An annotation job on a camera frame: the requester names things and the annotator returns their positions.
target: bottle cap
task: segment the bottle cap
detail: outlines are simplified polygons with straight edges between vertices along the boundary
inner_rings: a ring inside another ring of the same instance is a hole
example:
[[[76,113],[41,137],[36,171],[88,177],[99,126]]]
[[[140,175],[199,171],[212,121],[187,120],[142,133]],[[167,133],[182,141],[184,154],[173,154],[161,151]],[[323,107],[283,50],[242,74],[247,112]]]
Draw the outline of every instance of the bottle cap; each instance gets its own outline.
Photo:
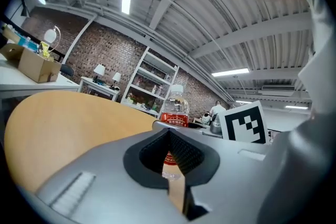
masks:
[[[171,92],[183,92],[183,86],[178,85],[178,84],[172,85],[170,88],[170,91]]]

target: air conditioner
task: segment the air conditioner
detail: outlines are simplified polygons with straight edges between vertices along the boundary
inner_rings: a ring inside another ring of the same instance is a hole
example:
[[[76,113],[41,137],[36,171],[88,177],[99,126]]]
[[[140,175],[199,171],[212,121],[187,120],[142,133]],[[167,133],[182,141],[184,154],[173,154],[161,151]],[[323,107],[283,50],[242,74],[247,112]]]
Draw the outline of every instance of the air conditioner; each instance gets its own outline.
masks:
[[[264,85],[258,93],[262,95],[272,96],[292,96],[295,91],[295,87],[292,85]]]

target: bottle label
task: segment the bottle label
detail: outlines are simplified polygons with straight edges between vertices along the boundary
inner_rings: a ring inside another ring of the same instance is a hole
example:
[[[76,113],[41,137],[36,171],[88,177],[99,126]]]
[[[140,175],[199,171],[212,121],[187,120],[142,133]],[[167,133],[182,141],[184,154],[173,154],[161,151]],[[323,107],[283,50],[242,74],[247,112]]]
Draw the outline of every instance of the bottle label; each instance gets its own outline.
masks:
[[[182,127],[188,127],[188,116],[187,115],[176,115],[170,113],[162,113],[161,121],[174,124]],[[166,159],[164,160],[164,164],[167,165],[177,165],[176,161],[174,160],[172,154],[168,152]]]

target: white shelf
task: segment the white shelf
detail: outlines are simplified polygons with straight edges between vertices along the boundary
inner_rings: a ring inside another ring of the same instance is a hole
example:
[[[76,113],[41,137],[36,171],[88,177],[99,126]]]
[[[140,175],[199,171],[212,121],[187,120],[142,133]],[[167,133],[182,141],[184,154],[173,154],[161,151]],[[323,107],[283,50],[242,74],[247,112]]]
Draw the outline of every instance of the white shelf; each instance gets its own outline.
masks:
[[[131,104],[131,103],[129,103],[129,102],[128,102],[127,100],[125,100],[125,99],[121,101],[121,104],[123,104],[123,105],[127,105],[127,106],[129,106],[129,107],[131,107],[131,108],[140,110],[140,111],[142,111],[142,112],[149,113],[149,114],[151,114],[151,115],[159,116],[159,114],[158,114],[156,111],[154,111],[154,110],[146,110],[146,109],[141,108],[141,107],[139,107],[139,106],[137,106],[137,105],[135,105],[135,104]]]
[[[153,73],[150,73],[149,71],[139,67],[138,68],[138,71],[137,71],[138,74],[144,76],[145,78],[148,78],[149,80],[151,81],[154,81],[155,83],[157,84],[167,84],[167,85],[171,85],[171,83],[169,83],[168,81],[164,80],[164,79],[161,79],[160,77],[158,77],[157,75],[153,74]]]
[[[172,73],[175,72],[176,69],[169,65],[168,63],[162,61],[160,58],[156,57],[155,55],[147,52],[145,58],[143,59],[145,62],[150,63],[157,69],[163,71],[164,73]]]
[[[130,87],[135,88],[135,89],[137,89],[137,90],[139,90],[139,91],[142,91],[142,92],[144,92],[144,93],[147,93],[147,94],[149,94],[149,95],[151,95],[151,96],[154,96],[154,97],[156,97],[156,98],[159,98],[159,99],[161,99],[161,100],[163,100],[163,101],[165,100],[163,97],[161,97],[161,96],[159,96],[159,95],[157,95],[157,94],[151,93],[150,91],[145,90],[145,89],[142,89],[142,88],[140,88],[140,87],[138,87],[138,86],[136,86],[136,85],[131,84]]]

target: tabletop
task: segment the tabletop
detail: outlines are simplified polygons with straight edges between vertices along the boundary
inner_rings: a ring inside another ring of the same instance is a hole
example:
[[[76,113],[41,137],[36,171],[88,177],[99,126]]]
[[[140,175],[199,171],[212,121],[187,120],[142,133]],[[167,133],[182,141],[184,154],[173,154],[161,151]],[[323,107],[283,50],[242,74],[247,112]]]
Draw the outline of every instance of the tabletop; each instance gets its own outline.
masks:
[[[7,165],[14,182],[34,193],[81,154],[100,144],[150,131],[155,120],[89,94],[36,93],[22,101],[7,122]]]
[[[93,86],[95,86],[95,87],[99,87],[100,89],[102,89],[102,90],[104,90],[104,91],[108,91],[108,92],[111,92],[111,93],[113,93],[113,94],[118,94],[118,93],[119,93],[119,91],[112,90],[112,89],[110,89],[110,88],[107,87],[107,86],[99,85],[99,84],[97,84],[97,83],[94,83],[92,78],[81,77],[81,79],[82,79],[83,81],[85,81],[85,83],[88,83],[88,84],[93,85]]]
[[[0,91],[38,90],[38,89],[77,89],[78,84],[61,74],[53,82],[37,83],[21,73],[0,54]]]

